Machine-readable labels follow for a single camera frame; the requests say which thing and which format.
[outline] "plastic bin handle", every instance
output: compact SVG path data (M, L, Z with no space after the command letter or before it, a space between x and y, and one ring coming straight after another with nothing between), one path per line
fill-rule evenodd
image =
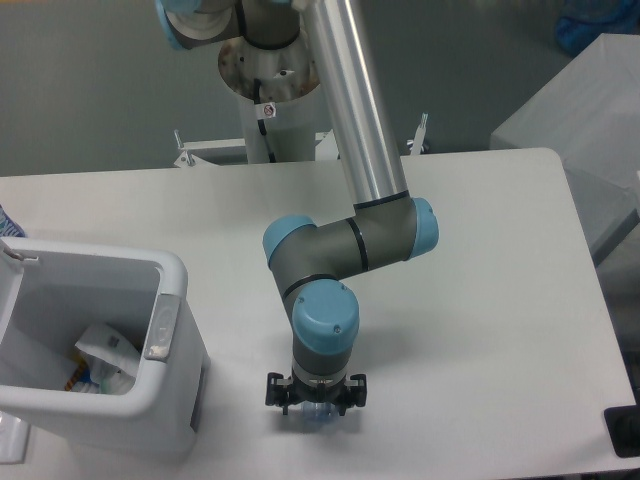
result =
M176 328L181 301L182 299L175 295L162 294L158 296L143 350L144 358L147 360L167 362L171 354L171 340Z

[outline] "white table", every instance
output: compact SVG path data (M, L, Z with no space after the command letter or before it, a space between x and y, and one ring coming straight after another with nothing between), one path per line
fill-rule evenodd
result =
M277 217L352 214L337 163L0 179L31 236L167 249L212 369L188 458L70 445L33 429L12 479L488 479L640 467L602 412L633 403L559 158L550 150L404 160L437 249L347 281L361 305L352 373L368 405L323 427L264 406L289 325L261 247Z

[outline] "gray floor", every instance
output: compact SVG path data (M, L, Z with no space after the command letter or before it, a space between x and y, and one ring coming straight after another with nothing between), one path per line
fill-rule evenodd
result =
M488 148L570 60L553 39L561 3L367 0L397 137L428 111L434 152ZM185 141L240 136L218 48L171 50L152 0L0 4L0 45L0 176L167 167L174 128Z

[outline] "silver metal arm tube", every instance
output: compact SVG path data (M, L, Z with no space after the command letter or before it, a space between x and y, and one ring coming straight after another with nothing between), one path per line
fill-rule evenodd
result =
M294 0L302 13L356 205L407 190L354 0Z

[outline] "white plastic container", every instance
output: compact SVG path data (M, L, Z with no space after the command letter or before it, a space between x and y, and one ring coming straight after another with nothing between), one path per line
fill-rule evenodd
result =
M166 252L4 238L0 244L0 410L73 442L184 452L209 367L186 301L187 272ZM142 358L124 395L64 391L74 344L107 323Z

